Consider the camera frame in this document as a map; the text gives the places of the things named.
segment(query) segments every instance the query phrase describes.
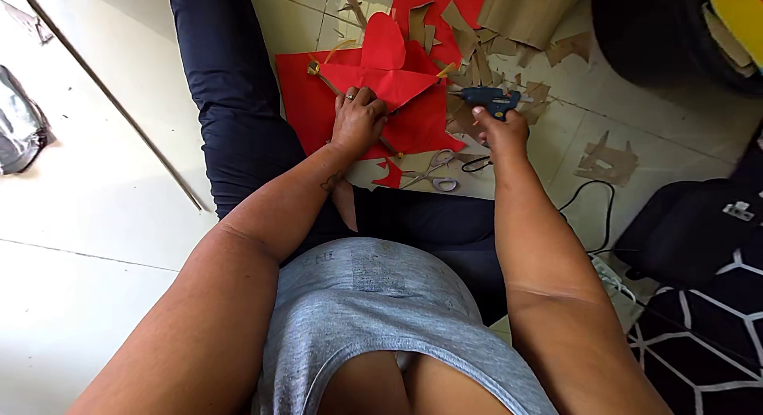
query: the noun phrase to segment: wooden stick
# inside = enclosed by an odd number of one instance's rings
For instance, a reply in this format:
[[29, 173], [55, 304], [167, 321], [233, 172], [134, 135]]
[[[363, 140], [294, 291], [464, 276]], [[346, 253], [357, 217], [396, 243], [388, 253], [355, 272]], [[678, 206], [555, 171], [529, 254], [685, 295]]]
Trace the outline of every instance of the wooden stick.
[[95, 73], [95, 71], [90, 68], [90, 65], [85, 62], [85, 59], [82, 58], [82, 56], [77, 52], [77, 50], [74, 48], [71, 42], [69, 42], [68, 39], [64, 36], [64, 34], [61, 32], [61, 30], [56, 27], [56, 25], [52, 22], [50, 17], [48, 17], [47, 13], [42, 9], [39, 3], [37, 3], [37, 0], [26, 0], [27, 3], [29, 3], [29, 6], [32, 7], [32, 9], [36, 12], [36, 14], [45, 22], [48, 29], [52, 31], [52, 33], [58, 38], [59, 41], [61, 41], [61, 44], [63, 44], [64, 48], [66, 48], [72, 55], [72, 57], [77, 60], [77, 63], [79, 63], [79, 66], [85, 72], [90, 76], [90, 78], [93, 80], [93, 82], [101, 89], [101, 92], [103, 92], [104, 95], [108, 98], [108, 100], [111, 102], [112, 105], [119, 111], [119, 113], [124, 117], [124, 119], [128, 120], [128, 123], [130, 126], [135, 129], [135, 132], [138, 134], [138, 136], [143, 140], [143, 142], [148, 146], [148, 148], [151, 150], [151, 152], [159, 159], [160, 162], [162, 162], [162, 165], [165, 169], [167, 169], [167, 172], [172, 176], [172, 178], [175, 180], [175, 182], [180, 186], [180, 188], [183, 190], [183, 192], [188, 196], [190, 201], [193, 203], [194, 206], [196, 206], [196, 209], [199, 211], [204, 210], [201, 207], [201, 202], [196, 199], [196, 196], [191, 192], [191, 189], [186, 186], [186, 183], [183, 182], [182, 178], [178, 174], [178, 172], [175, 170], [172, 165], [169, 164], [167, 159], [164, 157], [161, 151], [157, 148], [156, 145], [153, 144], [151, 139], [146, 135], [146, 132], [143, 131], [143, 129], [138, 125], [138, 123], [135, 121], [135, 119], [128, 113], [127, 109], [122, 107], [122, 104], [119, 103], [117, 98], [111, 93], [111, 91], [106, 87], [106, 85], [101, 81], [99, 76]]
[[368, 26], [368, 20], [366, 20], [366, 16], [363, 14], [363, 10], [360, 8], [360, 2], [358, 2], [358, 0], [347, 0], [347, 3], [350, 7], [352, 7], [352, 11], [355, 12], [355, 17], [358, 18], [360, 27], [365, 30], [366, 26]]

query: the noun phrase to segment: finger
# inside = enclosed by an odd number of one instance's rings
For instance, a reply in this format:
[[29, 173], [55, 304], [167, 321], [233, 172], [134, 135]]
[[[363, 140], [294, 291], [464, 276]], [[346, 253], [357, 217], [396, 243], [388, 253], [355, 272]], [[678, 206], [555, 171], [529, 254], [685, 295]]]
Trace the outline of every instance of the finger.
[[368, 107], [371, 109], [371, 115], [374, 117], [374, 119], [376, 119], [378, 116], [387, 116], [389, 114], [387, 111], [387, 104], [381, 99], [376, 99], [369, 103]]
[[352, 103], [353, 100], [357, 99], [358, 91], [359, 91], [359, 88], [357, 87], [348, 88], [347, 93], [344, 94], [344, 102], [342, 105], [343, 106], [349, 105], [350, 103]]
[[361, 87], [358, 94], [355, 96], [355, 100], [364, 107], [370, 102], [376, 100], [376, 93], [368, 87]]
[[387, 116], [381, 117], [380, 119], [376, 120], [376, 122], [374, 123], [372, 139], [376, 139], [379, 136], [382, 136], [381, 135], [382, 130], [384, 130], [384, 126], [386, 125], [387, 125]]
[[344, 105], [344, 96], [337, 95], [337, 98], [334, 100], [334, 115], [339, 115], [342, 105]]
[[493, 118], [484, 107], [474, 107], [472, 109], [472, 114], [474, 115], [475, 120], [482, 123], [482, 126], [485, 126], [488, 129], [497, 128], [504, 124]]

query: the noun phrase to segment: scissors handle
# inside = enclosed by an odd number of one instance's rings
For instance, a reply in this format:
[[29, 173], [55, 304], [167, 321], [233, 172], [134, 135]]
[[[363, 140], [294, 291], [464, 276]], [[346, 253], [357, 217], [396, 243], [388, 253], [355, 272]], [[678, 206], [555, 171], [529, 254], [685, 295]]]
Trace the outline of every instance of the scissors handle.
[[459, 182], [453, 178], [431, 178], [435, 190], [448, 193], [459, 186]]
[[443, 166], [445, 163], [450, 163], [450, 161], [453, 160], [453, 154], [454, 154], [453, 150], [451, 150], [450, 148], [445, 148], [444, 150], [438, 151], [432, 157], [430, 166], [436, 168], [436, 167]]

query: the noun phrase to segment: yellow object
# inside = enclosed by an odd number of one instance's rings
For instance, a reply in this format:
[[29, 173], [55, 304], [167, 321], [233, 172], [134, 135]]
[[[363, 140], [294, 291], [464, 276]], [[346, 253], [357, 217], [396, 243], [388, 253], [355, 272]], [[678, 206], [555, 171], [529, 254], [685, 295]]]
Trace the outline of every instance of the yellow object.
[[763, 1], [711, 0], [713, 10], [752, 57], [763, 68]]

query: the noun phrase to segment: red paper kite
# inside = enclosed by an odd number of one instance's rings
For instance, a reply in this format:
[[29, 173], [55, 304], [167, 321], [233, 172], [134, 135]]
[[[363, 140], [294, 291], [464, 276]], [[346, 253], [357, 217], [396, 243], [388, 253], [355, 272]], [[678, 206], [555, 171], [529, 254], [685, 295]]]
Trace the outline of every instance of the red paper kite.
[[[445, 133], [444, 81], [436, 76], [440, 70], [418, 42], [403, 41], [397, 25], [384, 13], [368, 20], [365, 41], [363, 48], [334, 53], [330, 63], [320, 65], [321, 75], [343, 92], [351, 86], [370, 87], [390, 110], [396, 109], [383, 134], [397, 151], [416, 154], [463, 148], [463, 142]], [[328, 51], [314, 53], [319, 61], [328, 55]], [[319, 77], [308, 74], [310, 61], [307, 53], [275, 56], [286, 119], [308, 155], [331, 138], [335, 98]], [[364, 67], [363, 63], [376, 67]], [[391, 155], [378, 143], [361, 159]]]

